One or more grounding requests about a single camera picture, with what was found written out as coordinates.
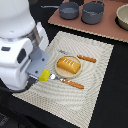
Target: butter knife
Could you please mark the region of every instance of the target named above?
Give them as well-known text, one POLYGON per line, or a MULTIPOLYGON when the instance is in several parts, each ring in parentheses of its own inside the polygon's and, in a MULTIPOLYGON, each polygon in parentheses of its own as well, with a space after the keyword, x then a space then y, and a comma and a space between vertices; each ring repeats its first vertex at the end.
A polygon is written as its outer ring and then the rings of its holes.
POLYGON ((82 56, 82 55, 76 55, 76 54, 73 54, 73 53, 65 52, 63 50, 57 50, 57 51, 59 51, 63 54, 66 54, 66 55, 74 55, 74 56, 77 56, 79 59, 83 59, 83 60, 90 61, 90 62, 93 62, 93 63, 96 62, 96 59, 94 59, 94 58, 90 58, 90 57, 86 57, 86 56, 82 56))

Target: toy bread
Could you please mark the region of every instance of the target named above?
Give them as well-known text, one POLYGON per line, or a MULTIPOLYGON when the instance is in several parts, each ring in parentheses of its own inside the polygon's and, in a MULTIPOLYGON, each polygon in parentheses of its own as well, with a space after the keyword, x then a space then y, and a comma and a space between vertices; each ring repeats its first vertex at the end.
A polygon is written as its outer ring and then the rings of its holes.
POLYGON ((59 61, 57 62, 57 67, 62 68, 66 71, 69 71, 73 74, 76 74, 77 71, 80 68, 80 64, 77 62, 74 62, 70 59, 67 59, 65 57, 62 57, 59 59, 59 61))

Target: fork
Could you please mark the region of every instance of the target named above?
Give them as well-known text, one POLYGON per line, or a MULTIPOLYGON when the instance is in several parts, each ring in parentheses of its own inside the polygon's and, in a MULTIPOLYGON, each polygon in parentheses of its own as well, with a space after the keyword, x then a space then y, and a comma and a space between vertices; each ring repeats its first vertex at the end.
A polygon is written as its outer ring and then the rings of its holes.
POLYGON ((52 80, 60 80, 63 83, 69 84, 69 85, 74 86, 74 87, 79 88, 79 89, 84 89, 83 85, 72 82, 72 81, 64 79, 64 78, 59 78, 55 74, 50 74, 49 78, 52 79, 52 80))

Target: table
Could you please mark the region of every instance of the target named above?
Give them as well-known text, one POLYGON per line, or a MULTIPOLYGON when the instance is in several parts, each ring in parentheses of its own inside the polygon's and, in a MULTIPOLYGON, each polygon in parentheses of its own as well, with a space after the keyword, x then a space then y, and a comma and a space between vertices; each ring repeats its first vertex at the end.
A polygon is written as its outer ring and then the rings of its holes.
MULTIPOLYGON (((64 31, 114 45, 89 128, 127 128, 128 44, 48 24, 48 19, 56 9, 42 9, 40 6, 60 5, 61 3, 62 0, 39 0, 36 4, 30 6, 32 16, 36 21, 41 21, 50 42, 59 31, 64 31)), ((77 128, 49 112, 2 91, 0 91, 0 106, 30 116, 51 128, 77 128)))

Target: wooden handle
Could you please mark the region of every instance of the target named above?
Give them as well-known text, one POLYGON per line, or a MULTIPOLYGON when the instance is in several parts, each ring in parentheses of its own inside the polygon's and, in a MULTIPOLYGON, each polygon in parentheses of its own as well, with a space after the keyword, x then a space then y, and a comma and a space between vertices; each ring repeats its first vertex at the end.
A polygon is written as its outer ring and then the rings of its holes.
POLYGON ((80 58, 80 59, 83 59, 83 60, 93 62, 93 63, 96 62, 96 59, 93 59, 93 58, 90 58, 90 57, 86 57, 86 56, 82 56, 82 55, 77 55, 77 57, 80 58))
POLYGON ((67 79, 63 79, 62 82, 66 83, 66 84, 69 84, 71 86, 74 86, 76 88, 79 88, 79 89, 84 89, 84 86, 83 85, 78 84, 78 83, 75 83, 75 82, 72 82, 72 81, 67 80, 67 79))

